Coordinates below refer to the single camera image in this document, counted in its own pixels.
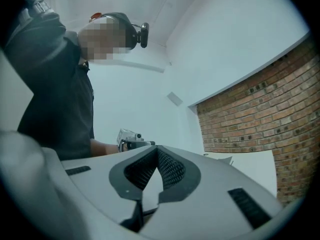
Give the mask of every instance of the gray cloth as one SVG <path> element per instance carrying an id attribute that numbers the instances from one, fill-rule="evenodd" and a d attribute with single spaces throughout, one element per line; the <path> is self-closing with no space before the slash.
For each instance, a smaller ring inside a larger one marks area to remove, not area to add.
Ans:
<path id="1" fill-rule="evenodd" d="M 34 94 L 18 132 L 54 149 L 60 160 L 90 157 L 94 92 L 89 64 L 78 65 L 77 34 L 66 33 L 58 14 L 41 15 L 4 52 Z"/>

